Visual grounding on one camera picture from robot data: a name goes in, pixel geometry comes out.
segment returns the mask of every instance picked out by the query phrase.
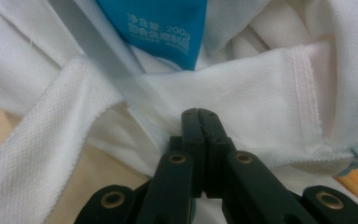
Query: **garment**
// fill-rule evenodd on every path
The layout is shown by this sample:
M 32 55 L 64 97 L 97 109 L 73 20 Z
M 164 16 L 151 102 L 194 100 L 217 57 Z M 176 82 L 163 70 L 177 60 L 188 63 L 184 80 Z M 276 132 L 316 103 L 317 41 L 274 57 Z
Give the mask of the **garment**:
M 117 70 L 47 1 L 0 0 L 0 107 L 23 117 L 0 147 L 0 223 L 43 222 L 86 142 L 152 175 L 192 107 L 218 114 L 288 188 L 344 191 L 330 176 L 358 161 L 358 2 L 211 0 L 196 71 L 124 43 L 94 2 L 76 3 Z M 196 221 L 220 223 L 213 204 L 200 201 Z

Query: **black plastic part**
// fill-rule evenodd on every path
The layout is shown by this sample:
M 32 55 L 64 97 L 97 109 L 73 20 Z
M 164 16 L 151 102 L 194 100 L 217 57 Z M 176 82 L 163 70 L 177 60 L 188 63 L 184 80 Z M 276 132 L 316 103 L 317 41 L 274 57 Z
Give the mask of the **black plastic part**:
M 127 218 L 126 224 L 134 224 L 136 218 L 138 217 L 139 211 L 141 210 L 142 204 L 144 202 L 147 190 L 149 189 L 151 180 L 145 182 L 141 187 L 137 188 L 135 193 L 135 204 L 132 206 L 130 216 Z
M 135 193 L 126 187 L 108 186 L 94 193 L 77 216 L 75 224 L 128 224 Z
M 261 160 L 251 153 L 230 153 L 226 178 L 225 190 L 235 194 L 251 223 L 317 223 Z
M 207 167 L 204 191 L 208 198 L 222 198 L 224 164 L 230 151 L 236 150 L 227 137 L 219 117 L 212 111 L 199 109 L 200 125 L 207 147 Z
M 137 224 L 190 223 L 193 159 L 172 151 L 162 156 L 138 214 Z
M 222 211 L 227 224 L 251 223 L 240 201 L 231 191 L 225 190 L 222 201 Z
M 182 137 L 171 136 L 169 151 L 183 151 L 182 149 Z
M 191 154 L 194 159 L 193 197 L 195 198 L 199 198 L 202 194 L 207 167 L 207 152 L 198 113 L 196 108 L 182 113 L 182 149 Z
M 358 223 L 358 204 L 335 189 L 324 186 L 307 188 L 301 202 L 320 223 Z

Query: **blue label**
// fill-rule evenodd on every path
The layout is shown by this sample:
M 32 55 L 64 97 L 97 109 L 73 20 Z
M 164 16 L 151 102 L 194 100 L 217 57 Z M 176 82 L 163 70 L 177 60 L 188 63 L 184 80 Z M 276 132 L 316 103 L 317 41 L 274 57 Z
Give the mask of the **blue label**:
M 206 0 L 97 0 L 121 37 L 147 53 L 194 70 Z

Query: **screw hole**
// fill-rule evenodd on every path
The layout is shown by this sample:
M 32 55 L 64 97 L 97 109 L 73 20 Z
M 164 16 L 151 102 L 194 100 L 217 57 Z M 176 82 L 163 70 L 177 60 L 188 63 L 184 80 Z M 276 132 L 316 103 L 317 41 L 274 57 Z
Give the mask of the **screw hole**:
M 237 154 L 237 161 L 241 163 L 251 163 L 252 157 L 246 154 Z
M 185 162 L 185 161 L 186 161 L 186 157 L 183 156 L 183 155 L 175 154 L 175 155 L 170 156 L 170 162 L 171 163 L 179 164 L 179 163 L 182 163 L 182 162 Z
M 327 193 L 326 191 L 318 192 L 316 194 L 316 199 L 324 206 L 334 210 L 339 210 L 344 207 L 344 202 L 342 202 L 337 196 Z
M 120 191 L 105 193 L 101 198 L 101 205 L 104 208 L 116 208 L 124 203 L 125 195 Z

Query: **white fabric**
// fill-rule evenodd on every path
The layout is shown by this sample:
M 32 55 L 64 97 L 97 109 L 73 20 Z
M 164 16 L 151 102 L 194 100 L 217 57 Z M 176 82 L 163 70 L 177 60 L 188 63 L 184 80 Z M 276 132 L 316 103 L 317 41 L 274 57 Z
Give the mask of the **white fabric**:
M 210 1 L 194 72 L 129 47 L 95 2 L 77 2 L 132 70 L 114 78 L 79 57 L 46 1 L 0 0 L 0 106 L 24 116 L 0 147 L 0 223 L 46 219 L 88 133 L 152 175 L 191 107 L 216 112 L 237 148 L 279 169 L 289 189 L 321 178 L 350 195 L 329 176 L 348 166 L 358 140 L 358 2 Z M 221 223 L 213 204 L 200 200 L 199 223 Z

